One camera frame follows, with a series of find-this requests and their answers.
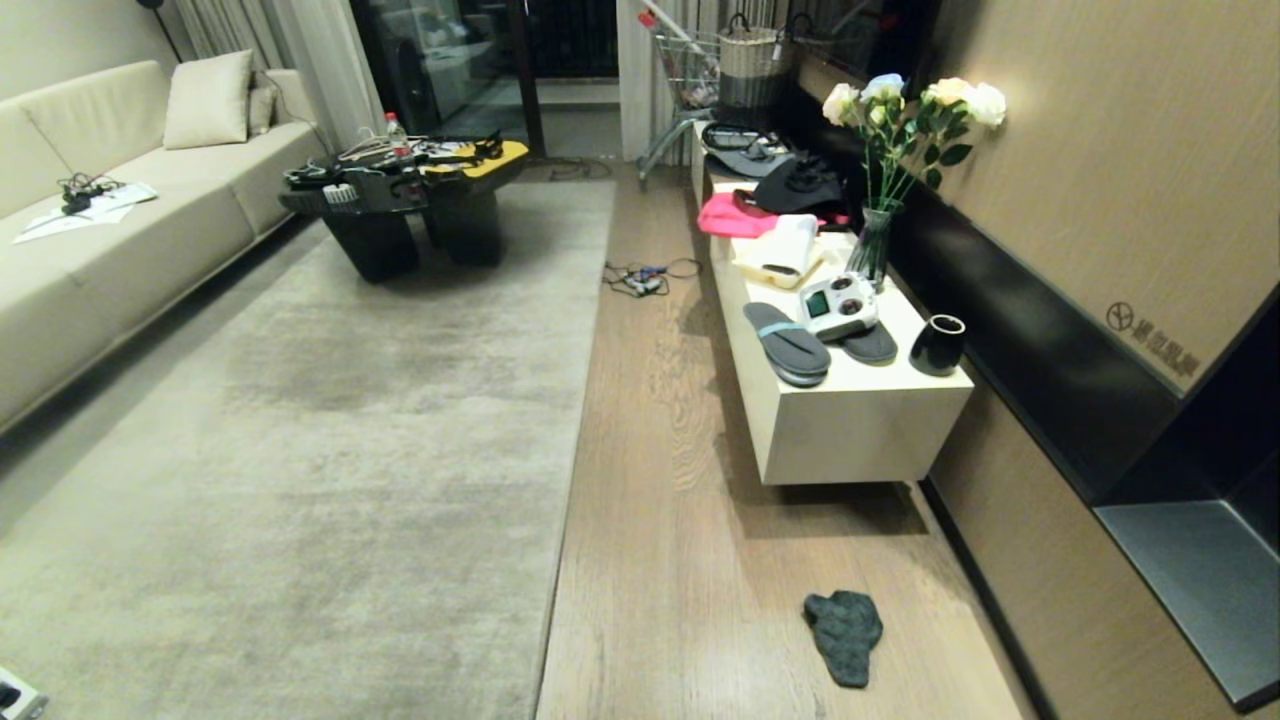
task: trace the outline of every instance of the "shopping cart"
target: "shopping cart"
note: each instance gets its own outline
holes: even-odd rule
[[[668,147],[698,120],[710,119],[719,100],[719,38],[713,33],[682,31],[666,23],[641,22],[653,33],[653,46],[667,76],[675,109],[671,127],[649,143],[636,160],[640,187]]]

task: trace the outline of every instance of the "white rose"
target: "white rose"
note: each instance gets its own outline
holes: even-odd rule
[[[965,106],[973,115],[973,122],[988,128],[997,128],[1005,122],[1005,95],[984,82],[970,87],[964,96]]]
[[[888,73],[886,76],[876,76],[867,83],[863,88],[860,96],[863,102],[870,102],[873,99],[879,100],[892,100],[893,97],[902,96],[902,76],[897,73]]]
[[[849,87],[847,82],[842,82],[836,87],[832,87],[831,95],[827,96],[827,101],[822,104],[822,117],[827,118],[827,122],[833,126],[847,127],[850,109],[856,99],[858,94],[854,92],[852,87]]]
[[[938,82],[924,88],[920,97],[925,102],[937,102],[938,105],[951,105],[957,100],[964,100],[965,95],[973,91],[973,86],[968,82],[957,78],[948,77],[946,79],[940,79]]]

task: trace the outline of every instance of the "floorboard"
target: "floorboard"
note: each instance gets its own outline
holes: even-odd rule
[[[611,261],[707,263],[676,172],[613,172]],[[602,292],[538,717],[1034,717],[918,487],[760,484],[713,283]],[[884,621],[865,691],[801,618],[841,588]]]

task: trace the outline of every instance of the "gray sock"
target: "gray sock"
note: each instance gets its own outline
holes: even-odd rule
[[[829,598],[810,594],[804,600],[804,616],[836,684],[865,688],[872,648],[884,632],[870,596],[849,591],[836,591]]]

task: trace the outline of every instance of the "vase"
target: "vase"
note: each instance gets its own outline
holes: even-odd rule
[[[863,205],[863,232],[858,233],[858,245],[849,256],[845,272],[867,278],[876,292],[884,288],[884,273],[888,270],[888,236],[893,217],[902,209],[901,202],[891,202],[887,210],[876,210]]]
[[[933,315],[911,346],[911,365],[925,375],[950,375],[964,354],[964,333],[960,318]]]

